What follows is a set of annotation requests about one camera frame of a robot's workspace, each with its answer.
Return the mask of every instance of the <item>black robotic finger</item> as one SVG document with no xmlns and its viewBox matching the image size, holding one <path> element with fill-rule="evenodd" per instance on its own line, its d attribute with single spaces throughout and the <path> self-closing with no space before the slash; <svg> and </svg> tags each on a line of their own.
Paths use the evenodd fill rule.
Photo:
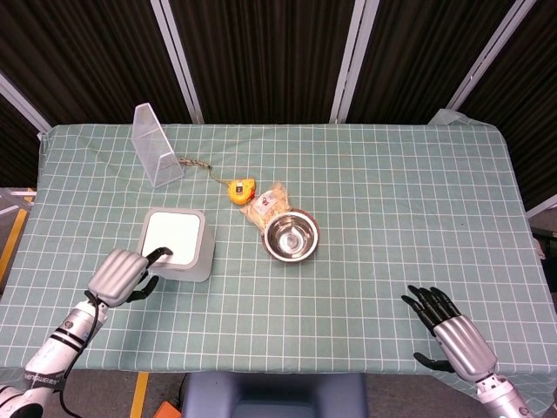
<svg viewBox="0 0 557 418">
<path fill-rule="evenodd" d="M 433 322 L 433 319 L 424 310 L 424 307 L 421 306 L 419 302 L 417 302 L 416 300 L 412 299 L 409 296 L 406 296 L 405 294 L 400 296 L 400 298 L 413 309 L 413 311 L 418 315 L 418 318 L 426 326 L 426 328 L 429 330 L 432 336 L 435 336 L 435 332 L 433 331 L 433 328 L 438 324 Z"/>
<path fill-rule="evenodd" d="M 422 353 L 414 353 L 414 359 L 424 367 L 435 370 L 436 372 L 454 373 L 454 368 L 449 363 L 449 360 L 432 360 L 425 357 Z"/>
<path fill-rule="evenodd" d="M 170 248 L 166 248 L 165 246 L 157 248 L 151 254 L 145 257 L 149 261 L 146 268 L 151 267 L 153 263 L 155 263 L 155 261 L 160 259 L 163 255 L 173 255 L 173 252 Z"/>
<path fill-rule="evenodd" d="M 145 273 L 143 273 L 143 276 L 141 276 L 141 279 L 139 279 L 138 284 L 147 279 L 147 277 L 149 277 L 149 272 L 145 270 Z"/>
<path fill-rule="evenodd" d="M 443 322 L 448 318 L 444 318 L 439 312 L 437 312 L 437 310 L 435 310 L 435 307 L 432 305 L 430 300 L 425 296 L 424 292 L 422 292 L 422 289 L 423 287 L 421 289 L 418 289 L 416 286 L 412 286 L 412 285 L 408 286 L 408 290 L 410 290 L 410 292 L 416 295 L 416 297 L 419 300 L 419 303 L 421 303 L 421 306 L 424 307 L 424 311 L 427 312 L 428 316 L 432 319 L 433 323 L 435 325 L 439 325 L 441 322 Z"/>
<path fill-rule="evenodd" d="M 441 300 L 446 307 L 447 312 L 451 314 L 451 318 L 461 316 L 459 309 L 454 305 L 451 298 L 449 298 L 444 292 L 440 291 L 437 287 L 431 287 L 431 292 L 437 296 L 439 300 Z"/>
<path fill-rule="evenodd" d="M 442 320 L 451 318 L 451 314 L 447 312 L 445 307 L 441 304 L 441 300 L 424 287 L 419 289 L 419 292 L 426 298 L 430 307 L 439 315 Z"/>
<path fill-rule="evenodd" d="M 147 296 L 149 296 L 153 292 L 153 290 L 155 290 L 155 287 L 157 287 L 157 283 L 158 276 L 151 277 L 151 279 L 143 289 L 134 290 L 133 292 L 131 292 L 130 297 L 126 300 L 126 302 L 132 303 L 135 300 L 147 299 Z"/>
</svg>

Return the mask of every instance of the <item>snack bag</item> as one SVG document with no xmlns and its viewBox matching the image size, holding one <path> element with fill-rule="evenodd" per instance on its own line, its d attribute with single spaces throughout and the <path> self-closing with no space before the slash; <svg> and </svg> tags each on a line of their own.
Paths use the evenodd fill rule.
<svg viewBox="0 0 557 418">
<path fill-rule="evenodd" d="M 248 206 L 240 209 L 261 232 L 275 215 L 290 210 L 286 188 L 279 182 L 272 185 L 271 190 L 263 193 Z"/>
</svg>

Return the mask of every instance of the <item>plastic container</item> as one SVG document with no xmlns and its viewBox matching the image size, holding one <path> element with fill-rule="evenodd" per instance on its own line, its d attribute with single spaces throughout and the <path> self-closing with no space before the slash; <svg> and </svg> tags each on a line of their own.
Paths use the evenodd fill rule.
<svg viewBox="0 0 557 418">
<path fill-rule="evenodd" d="M 170 248 L 150 270 L 165 279 L 205 281 L 211 275 L 215 239 L 205 216 L 192 209 L 151 209 L 143 223 L 138 253 L 146 256 L 160 246 Z"/>
<path fill-rule="evenodd" d="M 154 188 L 167 185 L 184 176 L 184 170 L 148 103 L 136 107 L 131 127 L 131 142 Z"/>
</svg>

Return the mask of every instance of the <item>robotic arm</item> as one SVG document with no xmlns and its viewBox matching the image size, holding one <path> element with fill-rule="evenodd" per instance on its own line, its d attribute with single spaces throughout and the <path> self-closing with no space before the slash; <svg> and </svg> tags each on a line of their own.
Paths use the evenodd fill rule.
<svg viewBox="0 0 557 418">
<path fill-rule="evenodd" d="M 54 392 L 60 392 L 64 405 L 64 384 L 74 363 L 87 348 L 89 341 L 104 325 L 111 307 L 125 302 L 145 299 L 158 283 L 153 276 L 142 290 L 135 287 L 149 275 L 147 269 L 163 255 L 172 254 L 165 247 L 158 248 L 147 257 L 125 250 L 113 250 L 93 275 L 85 295 L 52 333 L 25 366 L 23 379 L 27 390 L 21 392 L 9 386 L 0 386 L 0 418 L 40 418 L 44 406 Z"/>
<path fill-rule="evenodd" d="M 478 398 L 492 418 L 534 418 L 518 390 L 503 376 L 495 374 L 497 357 L 478 328 L 438 288 L 409 286 L 418 300 L 401 296 L 441 345 L 448 360 L 434 361 L 422 353 L 414 358 L 432 370 L 456 373 L 474 383 Z"/>
</svg>

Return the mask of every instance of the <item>stainless steel bowl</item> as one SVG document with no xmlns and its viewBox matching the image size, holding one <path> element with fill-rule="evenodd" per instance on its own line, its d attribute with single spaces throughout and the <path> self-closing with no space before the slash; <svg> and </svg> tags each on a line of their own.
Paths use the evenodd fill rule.
<svg viewBox="0 0 557 418">
<path fill-rule="evenodd" d="M 275 259 L 295 263 L 307 259 L 315 251 L 319 242 L 319 229 L 309 215 L 284 212 L 267 224 L 263 242 Z"/>
</svg>

